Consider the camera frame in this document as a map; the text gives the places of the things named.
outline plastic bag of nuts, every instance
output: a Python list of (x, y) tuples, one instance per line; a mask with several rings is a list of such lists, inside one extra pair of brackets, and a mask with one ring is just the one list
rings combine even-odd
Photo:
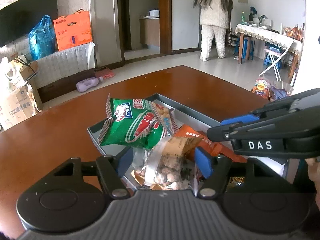
[(162, 138), (146, 159), (145, 166), (136, 171), (136, 175), (140, 177), (139, 183), (153, 190), (188, 189), (194, 164), (185, 159), (184, 155), (200, 140), (201, 138)]

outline television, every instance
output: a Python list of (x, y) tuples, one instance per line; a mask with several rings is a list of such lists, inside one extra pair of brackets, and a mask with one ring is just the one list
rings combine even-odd
[(0, 10), (0, 48), (29, 33), (44, 15), (58, 18), (57, 0), (18, 0)]

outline human hand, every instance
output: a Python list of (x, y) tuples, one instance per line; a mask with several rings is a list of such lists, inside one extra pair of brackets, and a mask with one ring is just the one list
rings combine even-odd
[(309, 178), (316, 185), (316, 203), (320, 209), (320, 163), (316, 160), (316, 158), (306, 159), (306, 162), (308, 164)]

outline tiled floor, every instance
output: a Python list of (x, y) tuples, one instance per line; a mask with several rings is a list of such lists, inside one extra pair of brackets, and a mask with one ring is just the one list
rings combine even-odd
[(124, 59), (129, 60), (138, 57), (144, 57), (149, 55), (155, 55), (160, 53), (160, 48), (152, 47), (150, 49), (134, 49), (124, 52)]
[[(113, 70), (115, 76), (104, 80), (97, 87), (87, 90), (85, 93), (117, 83), (132, 77), (140, 76), (150, 72), (170, 68), (178, 65), (185, 65), (208, 74), (214, 75), (226, 81), (229, 81), (244, 89), (251, 90), (254, 86), (258, 75), (263, 71), (263, 60), (255, 58), (253, 61), (243, 61), (241, 65), (234, 59), (233, 53), (228, 53), (226, 58), (218, 59), (215, 49), (213, 49), (211, 58), (207, 62), (199, 59), (200, 52), (190, 52), (184, 54), (170, 55), (165, 57), (152, 58), (139, 62), (130, 63), (124, 67)], [(287, 81), (288, 72), (285, 69), (280, 71), (283, 81)], [(275, 73), (269, 70), (265, 77), (271, 81), (275, 81)], [(67, 100), (81, 95), (77, 90), (72, 91), (66, 95), (55, 98), (44, 104), (44, 109), (56, 106)]]

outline wooden table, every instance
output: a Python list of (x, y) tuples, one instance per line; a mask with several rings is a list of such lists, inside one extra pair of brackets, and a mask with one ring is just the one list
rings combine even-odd
[(109, 93), (114, 98), (160, 93), (218, 121), (267, 103), (222, 79), (177, 66), (92, 91), (37, 114), (0, 134), (0, 231), (13, 238), (24, 231), (16, 200), (41, 177), (70, 157), (94, 161), (100, 155), (86, 129), (106, 117)]
[[(252, 37), (251, 36), (247, 36), (246, 38), (248, 39), (248, 43), (247, 43), (247, 51), (246, 51), (246, 54), (245, 54), (245, 59), (249, 60), (250, 49), (251, 49), (251, 38)], [(241, 35), (240, 35), (238, 64), (242, 64), (243, 41), (244, 41), (244, 33), (241, 33)]]
[(294, 71), (296, 70), (297, 64), (298, 64), (298, 61), (299, 61), (299, 55), (296, 55), (295, 53), (292, 53), (292, 56), (293, 56), (293, 59), (292, 59), (292, 62), (291, 62), (289, 73), (288, 73), (289, 84), (292, 81)]

